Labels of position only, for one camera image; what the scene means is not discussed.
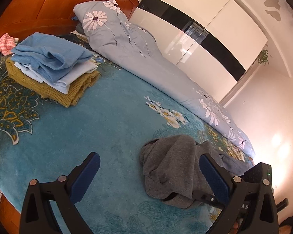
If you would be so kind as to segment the pink white zigzag cloth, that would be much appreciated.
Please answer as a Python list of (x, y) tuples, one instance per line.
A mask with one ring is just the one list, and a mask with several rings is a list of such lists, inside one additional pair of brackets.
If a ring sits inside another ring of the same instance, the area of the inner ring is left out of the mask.
[(12, 49), (17, 45), (19, 38), (11, 37), (8, 33), (0, 37), (0, 53), (3, 56), (12, 54)]

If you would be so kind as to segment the orange wooden headboard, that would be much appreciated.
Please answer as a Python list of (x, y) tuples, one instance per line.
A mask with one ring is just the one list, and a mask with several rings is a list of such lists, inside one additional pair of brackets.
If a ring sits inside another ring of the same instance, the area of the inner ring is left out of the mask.
[[(20, 40), (35, 33), (63, 35), (73, 31), (73, 8), (83, 2), (107, 0), (11, 0), (0, 16), (0, 37), (8, 33)], [(130, 18), (138, 0), (115, 0)]]

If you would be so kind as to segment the blue floral bed blanket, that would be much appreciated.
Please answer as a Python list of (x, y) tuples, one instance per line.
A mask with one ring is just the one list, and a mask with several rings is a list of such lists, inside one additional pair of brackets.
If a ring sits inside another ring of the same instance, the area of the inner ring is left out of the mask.
[(15, 82), (0, 54), (0, 189), (22, 208), (31, 179), (55, 180), (90, 152), (101, 165), (77, 208), (94, 233), (205, 233), (219, 210), (149, 197), (139, 161), (155, 138), (185, 134), (243, 162), (248, 156), (183, 105), (98, 53), (99, 79), (64, 107)]

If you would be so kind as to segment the light blue daisy duvet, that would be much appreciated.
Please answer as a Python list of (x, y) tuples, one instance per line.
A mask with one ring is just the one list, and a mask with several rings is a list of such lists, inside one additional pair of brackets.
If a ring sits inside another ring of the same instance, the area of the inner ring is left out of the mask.
[(154, 37), (129, 22), (115, 0), (73, 9), (92, 50), (153, 85), (204, 120), (250, 157), (254, 149), (231, 115), (201, 86), (164, 58)]

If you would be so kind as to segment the grey sweatshirt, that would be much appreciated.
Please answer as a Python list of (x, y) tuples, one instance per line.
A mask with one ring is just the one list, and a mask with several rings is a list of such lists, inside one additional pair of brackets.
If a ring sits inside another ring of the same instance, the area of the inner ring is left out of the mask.
[(181, 209), (199, 205), (194, 191), (212, 194), (199, 168), (199, 158), (208, 153), (230, 174), (243, 175), (252, 167), (212, 147), (209, 141), (201, 144), (188, 135), (175, 135), (151, 140), (140, 151), (145, 190), (148, 196)]

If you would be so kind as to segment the green hanging plant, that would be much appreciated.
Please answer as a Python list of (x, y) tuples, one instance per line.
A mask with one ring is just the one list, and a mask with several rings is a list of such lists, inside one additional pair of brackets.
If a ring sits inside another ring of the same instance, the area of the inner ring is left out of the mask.
[(257, 57), (257, 63), (260, 65), (270, 65), (269, 63), (269, 51), (267, 49), (262, 49)]

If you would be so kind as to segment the white black sliding wardrobe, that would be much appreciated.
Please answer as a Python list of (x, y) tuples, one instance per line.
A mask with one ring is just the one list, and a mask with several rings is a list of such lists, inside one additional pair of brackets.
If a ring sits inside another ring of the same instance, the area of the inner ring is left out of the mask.
[(267, 42), (234, 0), (138, 0), (131, 22), (148, 30), (162, 55), (221, 101)]

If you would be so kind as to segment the folded mustard knit sweater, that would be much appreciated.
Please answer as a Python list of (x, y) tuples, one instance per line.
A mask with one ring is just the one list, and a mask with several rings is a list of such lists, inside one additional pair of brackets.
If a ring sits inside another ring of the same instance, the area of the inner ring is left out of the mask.
[(57, 101), (66, 108), (70, 106), (76, 106), (79, 99), (83, 96), (85, 90), (89, 87), (92, 87), (100, 76), (100, 73), (97, 70), (89, 74), (83, 74), (72, 82), (68, 93), (64, 94), (52, 88), (45, 82), (40, 83), (25, 75), (19, 68), (15, 66), (15, 62), (13, 62), (10, 58), (8, 58), (6, 61), (6, 68), (9, 77), (14, 79), (15, 82), (30, 90), (33, 90), (44, 99), (49, 98), (51, 100)]

